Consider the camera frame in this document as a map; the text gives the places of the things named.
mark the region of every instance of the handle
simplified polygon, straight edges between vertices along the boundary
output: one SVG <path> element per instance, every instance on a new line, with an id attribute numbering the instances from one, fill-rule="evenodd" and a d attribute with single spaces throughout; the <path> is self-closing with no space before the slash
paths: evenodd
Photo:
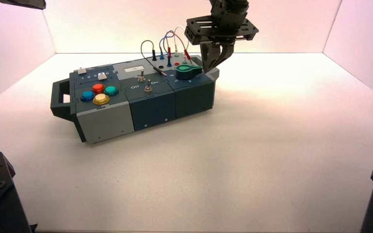
<path id="1" fill-rule="evenodd" d="M 72 121 L 70 103 L 64 103 L 64 94 L 69 95 L 69 79 L 53 83 L 51 110 L 54 116 Z"/>

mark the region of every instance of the red button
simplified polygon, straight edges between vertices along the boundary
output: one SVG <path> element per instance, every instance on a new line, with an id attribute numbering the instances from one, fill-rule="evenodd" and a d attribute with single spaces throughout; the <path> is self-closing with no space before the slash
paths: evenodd
<path id="1" fill-rule="evenodd" d="M 96 94 L 102 93 L 104 89 L 105 87 L 100 83 L 92 86 L 92 91 L 95 92 Z"/>

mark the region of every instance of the green knob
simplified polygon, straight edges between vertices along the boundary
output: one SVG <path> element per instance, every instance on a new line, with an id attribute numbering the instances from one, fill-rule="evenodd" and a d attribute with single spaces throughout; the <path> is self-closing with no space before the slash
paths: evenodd
<path id="1" fill-rule="evenodd" d="M 202 67 L 191 65 L 180 65 L 176 67 L 176 78 L 189 80 L 202 73 Z"/>

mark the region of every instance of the blue button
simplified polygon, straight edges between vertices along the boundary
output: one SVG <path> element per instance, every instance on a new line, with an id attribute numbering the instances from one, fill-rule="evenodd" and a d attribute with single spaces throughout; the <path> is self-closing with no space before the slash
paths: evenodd
<path id="1" fill-rule="evenodd" d="M 82 101 L 84 102 L 92 101 L 94 96 L 95 96 L 95 93 L 93 93 L 92 91 L 85 91 L 82 93 Z"/>
<path id="2" fill-rule="evenodd" d="M 118 89 L 114 86 L 109 86 L 105 88 L 105 94 L 109 96 L 115 96 L 116 94 L 118 94 Z"/>

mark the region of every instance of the white table surface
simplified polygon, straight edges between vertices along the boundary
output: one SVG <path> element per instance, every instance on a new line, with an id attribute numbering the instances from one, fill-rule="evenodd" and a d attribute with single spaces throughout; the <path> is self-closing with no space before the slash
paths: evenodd
<path id="1" fill-rule="evenodd" d="M 0 94 L 0 151 L 40 230 L 358 232 L 373 91 L 323 54 L 234 54 L 210 111 L 81 143 L 52 82 L 139 54 L 58 54 Z"/>

